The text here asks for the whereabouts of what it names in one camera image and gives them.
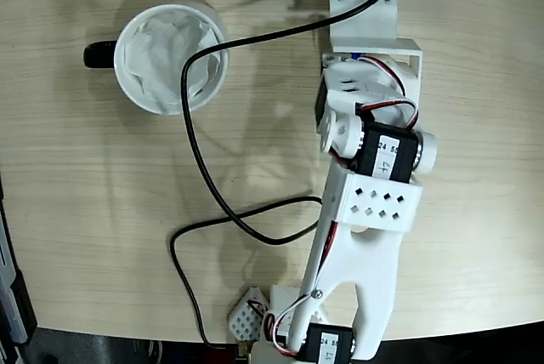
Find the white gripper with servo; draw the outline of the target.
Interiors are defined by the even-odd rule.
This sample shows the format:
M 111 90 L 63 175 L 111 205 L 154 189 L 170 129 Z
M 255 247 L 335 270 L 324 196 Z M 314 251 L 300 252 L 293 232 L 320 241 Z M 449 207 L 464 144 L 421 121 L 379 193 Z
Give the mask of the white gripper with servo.
M 379 54 L 323 54 L 316 99 L 316 122 L 327 109 L 415 130 L 420 120 L 420 58 L 407 62 Z

